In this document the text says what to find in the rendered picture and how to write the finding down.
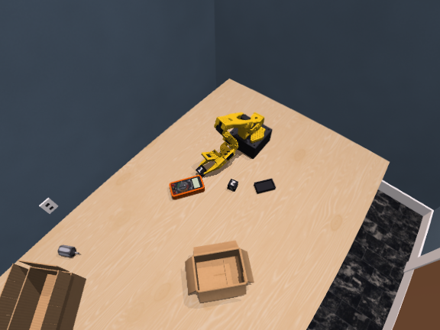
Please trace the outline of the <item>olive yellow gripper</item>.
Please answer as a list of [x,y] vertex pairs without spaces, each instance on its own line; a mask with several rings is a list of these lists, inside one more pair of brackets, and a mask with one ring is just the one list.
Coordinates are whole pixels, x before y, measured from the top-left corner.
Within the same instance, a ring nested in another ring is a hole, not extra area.
[[204,174],[211,173],[214,170],[220,169],[227,163],[225,161],[225,158],[222,157],[222,154],[220,152],[218,153],[216,150],[204,152],[202,153],[202,156],[205,159],[200,163],[200,165],[205,165],[210,161],[215,161],[215,163],[207,171],[205,171]]

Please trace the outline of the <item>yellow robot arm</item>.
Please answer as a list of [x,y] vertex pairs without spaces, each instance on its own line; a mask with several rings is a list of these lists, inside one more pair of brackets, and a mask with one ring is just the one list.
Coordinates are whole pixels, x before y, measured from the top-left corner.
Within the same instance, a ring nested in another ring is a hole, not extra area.
[[[238,141],[227,131],[228,129],[238,128],[239,137],[245,140],[249,135],[251,135],[251,143],[254,143],[264,139],[264,132],[266,129],[261,127],[263,120],[263,117],[255,113],[251,116],[251,118],[249,118],[243,112],[217,117],[214,128],[223,136],[222,139],[224,143],[220,146],[222,157],[229,161],[235,155],[235,151],[238,149]],[[227,146],[229,146],[231,150]]]

